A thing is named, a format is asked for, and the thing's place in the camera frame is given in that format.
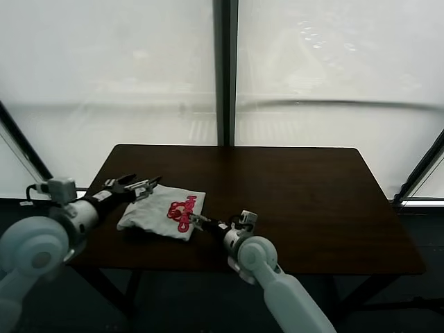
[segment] white backdrop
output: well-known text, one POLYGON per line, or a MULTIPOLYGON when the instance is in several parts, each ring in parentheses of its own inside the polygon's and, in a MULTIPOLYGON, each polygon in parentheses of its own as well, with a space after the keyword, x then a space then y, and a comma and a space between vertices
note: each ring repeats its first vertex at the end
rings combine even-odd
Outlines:
POLYGON ((444 112, 260 102, 442 105, 442 9, 439 0, 239 1, 236 144, 357 148, 392 198, 444 112))
POLYGON ((0 198, 25 198, 34 178, 0 136, 0 198))
POLYGON ((212 2, 0 0, 0 99, 55 176, 115 144, 216 144, 212 2))
POLYGON ((436 161, 409 196, 444 200, 444 155, 436 161))

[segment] white cloth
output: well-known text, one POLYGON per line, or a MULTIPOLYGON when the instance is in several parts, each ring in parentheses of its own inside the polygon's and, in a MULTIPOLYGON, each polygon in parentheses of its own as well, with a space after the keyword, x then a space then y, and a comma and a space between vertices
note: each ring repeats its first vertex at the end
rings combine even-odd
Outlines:
POLYGON ((205 193, 158 185, 148 198, 131 203, 117 224, 117 230, 139 227, 147 232, 188 241, 194 226, 188 213, 202 212, 205 193))

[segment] dark brown table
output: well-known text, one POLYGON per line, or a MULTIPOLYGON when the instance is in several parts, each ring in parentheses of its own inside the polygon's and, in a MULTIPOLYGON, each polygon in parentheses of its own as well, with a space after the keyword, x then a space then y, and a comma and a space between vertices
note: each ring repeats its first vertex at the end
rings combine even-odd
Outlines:
MULTIPOLYGON (((257 213, 256 234, 275 244, 288 273, 371 275, 331 318, 356 309, 401 275, 425 272, 356 149, 117 145, 88 193, 128 173, 139 179, 161 175, 165 186, 206 192, 206 216, 226 220, 242 210, 257 213)), ((204 232, 195 230, 189 242, 118 232, 124 210, 117 207, 71 263, 122 311, 130 312, 143 270, 229 271, 220 244, 204 232), (99 267, 133 270, 126 296, 99 267)))

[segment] floor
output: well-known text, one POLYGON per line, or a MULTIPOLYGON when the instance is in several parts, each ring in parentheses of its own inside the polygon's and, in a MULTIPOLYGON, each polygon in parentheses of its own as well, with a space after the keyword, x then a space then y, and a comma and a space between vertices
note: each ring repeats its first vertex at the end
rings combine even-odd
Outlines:
MULTIPOLYGON (((9 202, 0 203, 0 212, 0 232, 3 232, 8 225, 34 211, 9 202)), ((425 260, 427 272, 399 279, 373 301, 444 297, 443 219, 401 216, 401 220, 425 260)), ((129 271, 103 271, 117 287, 125 289, 129 271)), ((328 288, 328 278, 298 278, 321 308, 331 306, 330 300, 335 295, 328 288)), ((344 297, 363 279, 335 276, 339 297, 344 297)), ((65 268, 52 283, 41 283, 30 292, 17 332, 280 332, 265 308, 262 291, 234 274, 147 271, 135 301, 137 314, 129 323, 76 272, 65 268)), ((351 314, 336 329, 340 333, 443 332, 444 318, 419 309, 361 311, 351 314)))

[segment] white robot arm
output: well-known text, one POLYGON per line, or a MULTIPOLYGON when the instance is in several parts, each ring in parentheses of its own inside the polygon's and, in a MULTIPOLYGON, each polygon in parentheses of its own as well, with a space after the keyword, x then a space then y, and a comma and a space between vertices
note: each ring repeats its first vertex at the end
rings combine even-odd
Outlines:
POLYGON ((279 267, 275 246, 268 239, 253 235, 257 215, 244 210, 238 218, 228 225, 192 214, 191 222, 223 242, 229 265, 242 279, 261 285, 265 304, 283 332, 335 333, 301 283, 279 267))
POLYGON ((107 180, 103 190, 76 200, 72 179, 53 178, 37 189, 51 195, 58 206, 49 217, 22 219, 0 238, 0 333, 10 332, 22 312, 22 300, 43 275, 80 253, 88 233, 119 203, 134 202, 153 193, 159 177, 127 185, 135 175, 107 180))
MULTIPOLYGON (((58 203, 49 217, 34 216, 12 225, 0 238, 0 333, 9 333, 22 312, 22 300, 43 275, 80 253, 87 235, 122 202, 153 193, 160 177, 127 185, 135 175, 107 180, 102 191, 76 200, 73 180, 58 178, 36 186, 58 203)), ((274 245, 253 235, 257 215, 243 211, 230 225, 190 214, 191 222, 218 237, 228 263, 249 283, 264 289, 266 306, 286 333, 336 332, 318 305, 293 276, 278 265, 274 245)))

